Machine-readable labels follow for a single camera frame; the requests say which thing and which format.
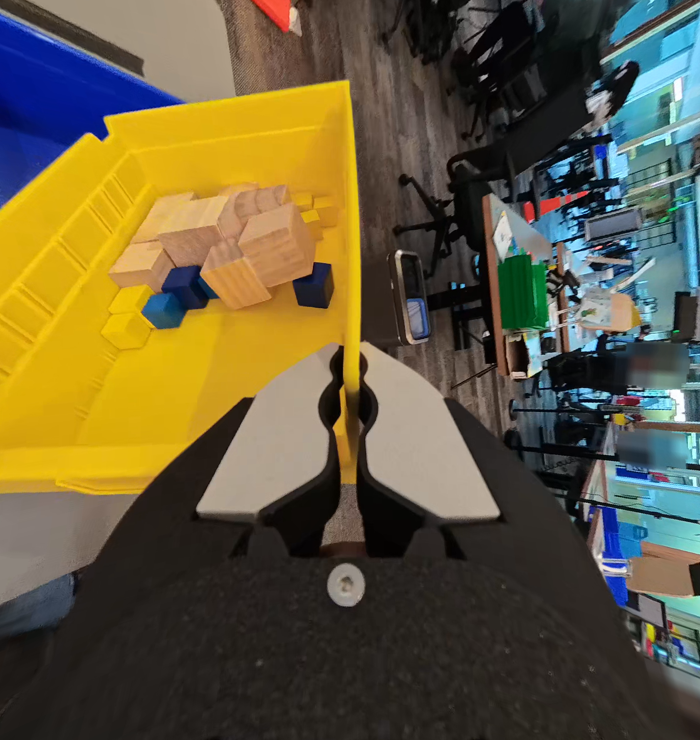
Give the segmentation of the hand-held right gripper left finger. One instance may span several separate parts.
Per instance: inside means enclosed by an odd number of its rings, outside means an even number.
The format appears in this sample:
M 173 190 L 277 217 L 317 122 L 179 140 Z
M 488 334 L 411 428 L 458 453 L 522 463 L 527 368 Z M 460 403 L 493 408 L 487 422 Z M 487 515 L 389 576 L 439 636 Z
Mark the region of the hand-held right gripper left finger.
M 338 461 L 342 350 L 326 344 L 257 393 L 197 504 L 199 517 L 256 522 Z

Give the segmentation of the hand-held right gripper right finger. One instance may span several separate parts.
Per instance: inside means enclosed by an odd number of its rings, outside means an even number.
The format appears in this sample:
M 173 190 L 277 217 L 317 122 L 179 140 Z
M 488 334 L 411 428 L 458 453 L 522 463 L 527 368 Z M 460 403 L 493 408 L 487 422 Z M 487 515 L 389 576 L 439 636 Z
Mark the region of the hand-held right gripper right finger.
M 359 412 L 370 482 L 441 523 L 483 523 L 501 511 L 445 398 L 422 375 L 368 342 Z

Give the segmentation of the yellow plastic bin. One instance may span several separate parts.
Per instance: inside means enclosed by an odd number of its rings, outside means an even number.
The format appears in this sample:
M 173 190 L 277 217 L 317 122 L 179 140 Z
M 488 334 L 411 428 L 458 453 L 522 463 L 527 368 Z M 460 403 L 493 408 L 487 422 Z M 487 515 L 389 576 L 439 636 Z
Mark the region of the yellow plastic bin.
M 104 119 L 0 210 L 0 494 L 138 494 L 244 397 L 328 343 L 359 385 L 361 229 L 351 84 L 332 81 Z M 102 335 L 108 273 L 159 196 L 249 178 L 332 198 L 328 309 L 291 285 L 211 301 L 141 348 Z

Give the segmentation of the pile of wooden cubes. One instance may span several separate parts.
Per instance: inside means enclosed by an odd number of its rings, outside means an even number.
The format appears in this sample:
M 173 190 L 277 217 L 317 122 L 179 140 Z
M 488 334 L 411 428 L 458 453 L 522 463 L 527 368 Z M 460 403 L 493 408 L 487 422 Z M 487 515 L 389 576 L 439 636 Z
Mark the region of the pile of wooden cubes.
M 331 200 L 313 208 L 311 194 L 293 197 L 286 184 L 157 198 L 108 273 L 118 290 L 102 334 L 116 348 L 140 348 L 152 330 L 179 328 L 211 303 L 251 309 L 288 286 L 299 307 L 329 309 L 334 270 L 317 245 L 335 225 Z

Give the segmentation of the blue plastic bin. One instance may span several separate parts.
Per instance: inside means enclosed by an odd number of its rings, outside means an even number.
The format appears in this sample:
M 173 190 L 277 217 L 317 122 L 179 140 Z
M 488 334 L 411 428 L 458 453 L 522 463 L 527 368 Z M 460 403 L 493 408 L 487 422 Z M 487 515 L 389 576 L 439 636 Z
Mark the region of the blue plastic bin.
M 106 116 L 181 104 L 140 61 L 61 18 L 0 7 L 0 209 Z

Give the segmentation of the black waste bin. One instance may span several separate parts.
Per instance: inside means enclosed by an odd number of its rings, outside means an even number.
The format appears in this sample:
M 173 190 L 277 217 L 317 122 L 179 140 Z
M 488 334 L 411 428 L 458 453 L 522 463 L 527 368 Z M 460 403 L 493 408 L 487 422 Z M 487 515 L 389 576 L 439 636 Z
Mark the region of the black waste bin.
M 397 249 L 362 270 L 361 339 L 389 351 L 428 342 L 425 276 L 416 252 Z

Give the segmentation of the stack of green bins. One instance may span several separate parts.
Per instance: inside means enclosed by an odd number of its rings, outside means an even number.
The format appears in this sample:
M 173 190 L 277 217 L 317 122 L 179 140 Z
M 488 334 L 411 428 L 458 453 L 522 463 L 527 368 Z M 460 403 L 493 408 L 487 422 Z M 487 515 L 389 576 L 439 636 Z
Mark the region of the stack of green bins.
M 549 328 L 547 266 L 523 253 L 498 266 L 502 328 L 546 331 Z

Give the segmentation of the row of blue bins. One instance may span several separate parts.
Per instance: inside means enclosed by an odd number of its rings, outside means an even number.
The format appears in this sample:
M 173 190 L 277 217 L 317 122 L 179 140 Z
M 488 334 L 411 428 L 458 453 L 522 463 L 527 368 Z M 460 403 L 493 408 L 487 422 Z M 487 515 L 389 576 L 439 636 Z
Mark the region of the row of blue bins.
M 627 606 L 629 561 L 640 558 L 642 535 L 646 530 L 618 520 L 616 509 L 589 506 L 586 522 L 589 526 L 587 547 L 596 561 L 614 601 L 619 607 Z

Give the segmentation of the person's leg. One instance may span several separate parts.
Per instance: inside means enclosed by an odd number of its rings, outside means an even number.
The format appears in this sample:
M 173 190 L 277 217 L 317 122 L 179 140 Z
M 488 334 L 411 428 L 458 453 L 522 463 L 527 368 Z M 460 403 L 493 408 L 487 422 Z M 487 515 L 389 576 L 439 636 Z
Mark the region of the person's leg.
M 69 573 L 1 604 L 0 641 L 57 627 L 74 605 L 77 586 L 77 574 Z

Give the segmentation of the wooden office desk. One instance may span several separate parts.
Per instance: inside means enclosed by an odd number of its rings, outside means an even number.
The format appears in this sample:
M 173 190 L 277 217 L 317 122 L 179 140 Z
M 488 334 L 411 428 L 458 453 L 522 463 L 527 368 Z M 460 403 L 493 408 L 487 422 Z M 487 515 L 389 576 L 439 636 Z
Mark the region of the wooden office desk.
M 533 261 L 539 261 L 547 266 L 547 276 L 554 277 L 556 271 L 554 247 L 496 195 L 484 196 L 482 211 L 485 244 L 482 270 L 485 271 L 486 277 L 481 280 L 481 284 L 487 288 L 487 298 L 482 299 L 482 306 L 489 310 L 491 316 L 487 321 L 487 327 L 493 337 L 496 371 L 502 377 L 523 382 L 537 375 L 542 369 L 544 360 L 554 354 L 542 351 L 543 337 L 553 337 L 555 350 L 564 350 L 565 345 L 558 334 L 561 296 L 556 296 L 554 286 L 547 285 L 549 328 L 546 331 L 503 330 L 498 266 L 509 256 L 527 253 L 532 255 Z

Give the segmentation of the black office chair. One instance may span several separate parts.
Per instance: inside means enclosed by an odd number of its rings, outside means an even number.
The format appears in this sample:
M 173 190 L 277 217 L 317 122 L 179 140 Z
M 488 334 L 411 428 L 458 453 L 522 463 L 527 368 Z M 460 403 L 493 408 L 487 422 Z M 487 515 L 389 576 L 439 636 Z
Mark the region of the black office chair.
M 406 173 L 398 178 L 401 187 L 413 186 L 431 216 L 426 222 L 392 228 L 394 236 L 419 230 L 433 232 L 432 257 L 423 272 L 426 280 L 435 275 L 438 263 L 452 254 L 453 243 L 459 239 L 465 239 L 474 252 L 484 251 L 482 200 L 492 193 L 491 180 L 509 175 L 504 148 L 498 144 L 458 153 L 447 161 L 446 170 L 449 198 L 429 195 L 416 178 Z
M 480 142 L 489 132 L 495 111 L 503 111 L 511 123 L 547 96 L 536 63 L 544 27 L 537 2 L 470 7 L 489 18 L 471 37 L 454 46 L 466 5 L 397 2 L 393 22 L 381 32 L 381 42 L 388 47 L 393 34 L 404 24 L 402 32 L 413 57 L 423 65 L 449 61 L 447 95 L 457 93 L 466 106 L 473 107 L 473 121 L 461 138 Z

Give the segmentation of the orange traffic cone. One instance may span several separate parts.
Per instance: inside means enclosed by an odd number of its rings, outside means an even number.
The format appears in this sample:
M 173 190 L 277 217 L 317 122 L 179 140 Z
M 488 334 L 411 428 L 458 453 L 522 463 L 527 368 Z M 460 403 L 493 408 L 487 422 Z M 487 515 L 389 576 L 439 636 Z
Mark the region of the orange traffic cone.
M 302 36 L 302 26 L 299 10 L 292 1 L 263 1 L 256 0 L 252 3 L 260 9 L 281 32 L 293 33 Z

